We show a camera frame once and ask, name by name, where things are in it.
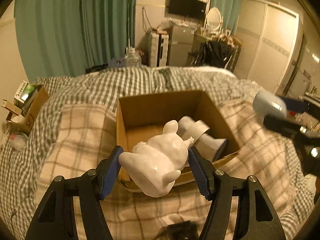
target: plastic bottle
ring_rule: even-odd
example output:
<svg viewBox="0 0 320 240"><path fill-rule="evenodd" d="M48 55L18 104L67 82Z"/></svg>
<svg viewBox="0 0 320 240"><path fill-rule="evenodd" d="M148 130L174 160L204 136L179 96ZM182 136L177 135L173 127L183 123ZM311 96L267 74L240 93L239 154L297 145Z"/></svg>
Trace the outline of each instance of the plastic bottle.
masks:
<svg viewBox="0 0 320 240"><path fill-rule="evenodd" d="M14 133L10 136L9 143L13 149L21 152L26 146L27 140L28 136L23 132L19 132Z"/></svg>
<svg viewBox="0 0 320 240"><path fill-rule="evenodd" d="M139 53L136 52L134 48L129 48L128 53L124 56L124 66L125 67L140 67L141 57Z"/></svg>

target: wardrobe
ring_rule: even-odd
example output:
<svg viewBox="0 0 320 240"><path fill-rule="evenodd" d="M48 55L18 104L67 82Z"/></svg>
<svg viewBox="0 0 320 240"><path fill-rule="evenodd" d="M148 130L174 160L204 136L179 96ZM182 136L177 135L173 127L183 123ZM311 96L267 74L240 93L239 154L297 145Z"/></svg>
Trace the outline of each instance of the wardrobe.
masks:
<svg viewBox="0 0 320 240"><path fill-rule="evenodd" d="M276 93L288 72L299 15L265 0L242 0L236 36L243 42L234 74Z"/></svg>

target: mini fridge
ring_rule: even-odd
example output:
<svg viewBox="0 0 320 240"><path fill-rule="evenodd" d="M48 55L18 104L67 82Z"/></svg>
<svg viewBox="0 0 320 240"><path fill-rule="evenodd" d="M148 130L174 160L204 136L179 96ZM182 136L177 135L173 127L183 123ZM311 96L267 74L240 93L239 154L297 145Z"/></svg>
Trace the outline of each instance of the mini fridge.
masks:
<svg viewBox="0 0 320 240"><path fill-rule="evenodd" d="M169 30L168 66L187 66L188 52L192 49L195 30L190 27L172 26Z"/></svg>

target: oval mirror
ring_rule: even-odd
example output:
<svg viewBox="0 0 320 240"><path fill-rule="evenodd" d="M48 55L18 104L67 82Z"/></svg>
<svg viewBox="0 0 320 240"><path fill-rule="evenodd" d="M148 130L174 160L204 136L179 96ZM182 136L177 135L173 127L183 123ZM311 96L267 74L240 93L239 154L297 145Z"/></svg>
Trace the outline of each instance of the oval mirror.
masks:
<svg viewBox="0 0 320 240"><path fill-rule="evenodd" d="M216 7L211 8L208 11L205 20L208 29L211 29L212 31L218 30L222 22L219 9Z"/></svg>

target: cardboard box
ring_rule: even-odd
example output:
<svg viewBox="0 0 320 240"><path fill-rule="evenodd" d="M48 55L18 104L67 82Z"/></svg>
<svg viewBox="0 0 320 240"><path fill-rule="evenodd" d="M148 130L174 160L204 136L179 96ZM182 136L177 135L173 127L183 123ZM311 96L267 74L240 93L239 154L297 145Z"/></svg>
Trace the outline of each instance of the cardboard box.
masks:
<svg viewBox="0 0 320 240"><path fill-rule="evenodd" d="M19 115L22 113L22 109L15 106L13 103L3 99L2 100L2 107L4 107L5 109L9 110L10 112L16 114L16 115Z"/></svg>
<svg viewBox="0 0 320 240"><path fill-rule="evenodd" d="M22 108L24 104L24 100L22 100L20 96L22 95L23 90L26 88L27 85L28 85L28 82L23 80L13 97L13 102L17 107Z"/></svg>
<svg viewBox="0 0 320 240"><path fill-rule="evenodd" d="M49 95L47 91L45 90L44 86L38 85L35 86L38 89L38 93L33 100L29 111L25 115L25 118L22 122L16 123L11 120L12 113L10 112L6 118L7 123L10 124L10 126L13 129L21 130L26 135L29 135L33 126L33 123L36 120L36 117L38 116L38 113L40 112L41 107L44 105L44 103L48 100Z"/></svg>
<svg viewBox="0 0 320 240"><path fill-rule="evenodd" d="M228 139L221 154L221 158L226 157L216 162L216 168L237 155L240 147L224 118L207 93L197 90L119 98L116 143L124 151L131 152L137 143L146 142L151 137L162 134L163 126L168 121L179 121L185 115L194 121L202 120L210 127L208 134L213 138ZM124 168L119 172L119 180L129 191L141 192ZM175 186L193 180L190 168L186 167L176 180Z"/></svg>

